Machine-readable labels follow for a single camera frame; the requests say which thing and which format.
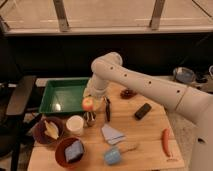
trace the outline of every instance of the red object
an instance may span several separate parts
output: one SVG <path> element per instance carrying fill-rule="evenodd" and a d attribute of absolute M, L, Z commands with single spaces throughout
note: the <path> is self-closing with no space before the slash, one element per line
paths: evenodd
<path fill-rule="evenodd" d="M 93 110 L 93 99 L 92 97 L 85 97 L 82 101 L 82 108 L 84 111 L 92 111 Z"/>
<path fill-rule="evenodd" d="M 73 163 L 67 163 L 66 162 L 66 157 L 65 157 L 65 149 L 67 147 L 69 147 L 71 144 L 73 144 L 75 141 L 78 141 L 79 139 L 77 138 L 66 138 L 64 140 L 62 140 L 59 145 L 57 146 L 56 148 L 56 151 L 55 151 L 55 160 L 57 161 L 57 163 L 66 168 L 66 169 L 74 169 L 77 167 L 79 161 L 81 160 L 82 156 L 81 155 L 76 162 L 73 162 Z"/>
<path fill-rule="evenodd" d="M 163 130 L 162 145 L 163 145 L 163 151 L 165 152 L 166 156 L 170 157 L 171 153 L 169 151 L 169 129 L 168 128 Z"/>

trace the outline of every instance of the light blue cloth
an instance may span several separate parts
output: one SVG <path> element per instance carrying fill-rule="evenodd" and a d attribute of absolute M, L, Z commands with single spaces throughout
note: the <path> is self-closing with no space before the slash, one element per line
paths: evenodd
<path fill-rule="evenodd" d="M 110 144 L 110 145 L 114 145 L 117 144 L 120 141 L 125 140 L 125 135 L 112 128 L 111 126 L 109 126 L 108 124 L 104 124 L 104 126 L 101 128 L 104 139 Z"/>

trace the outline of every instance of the wall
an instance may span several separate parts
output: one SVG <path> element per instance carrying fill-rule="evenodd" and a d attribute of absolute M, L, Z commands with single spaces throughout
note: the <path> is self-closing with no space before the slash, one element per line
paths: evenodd
<path fill-rule="evenodd" d="M 152 75 L 172 74 L 177 66 L 207 71 L 213 64 L 211 33 L 8 37 L 24 74 L 90 76 L 92 60 L 119 52 L 124 66 Z"/>

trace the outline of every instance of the bowl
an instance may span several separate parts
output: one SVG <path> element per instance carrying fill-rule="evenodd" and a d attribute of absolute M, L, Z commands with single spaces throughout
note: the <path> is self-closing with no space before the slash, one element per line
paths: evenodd
<path fill-rule="evenodd" d="M 65 158 L 65 149 L 72 145 L 75 141 L 78 141 L 79 139 L 77 138 L 66 138 L 63 139 L 57 146 L 56 151 L 55 151 L 55 160 L 57 163 L 67 169 L 74 169 L 77 167 L 78 162 L 81 160 L 83 157 L 83 154 L 79 156 L 74 162 L 68 163 Z"/>
<path fill-rule="evenodd" d="M 59 138 L 61 137 L 61 135 L 63 134 L 63 131 L 64 131 L 64 126 L 63 126 L 61 119 L 59 119 L 57 117 L 47 117 L 45 119 L 40 120 L 36 124 L 35 129 L 33 131 L 33 138 L 35 139 L 35 141 L 37 141 L 40 144 L 50 144 L 50 143 L 58 141 L 59 138 L 53 139 L 44 133 L 46 130 L 46 126 L 44 123 L 45 120 L 47 122 L 53 122 L 58 127 Z"/>

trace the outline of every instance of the small blue object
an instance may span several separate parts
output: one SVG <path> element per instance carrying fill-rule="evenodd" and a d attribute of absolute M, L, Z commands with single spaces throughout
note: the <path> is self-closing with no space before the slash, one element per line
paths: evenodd
<path fill-rule="evenodd" d="M 175 68 L 173 71 L 173 75 L 177 81 L 185 84 L 191 83 L 195 80 L 194 71 L 185 67 Z"/>
<path fill-rule="evenodd" d="M 121 155 L 117 147 L 112 147 L 104 154 L 104 160 L 108 165 L 113 165 L 121 161 Z"/>
<path fill-rule="evenodd" d="M 83 145 L 78 140 L 65 149 L 65 158 L 67 163 L 71 163 L 78 159 L 84 153 Z"/>

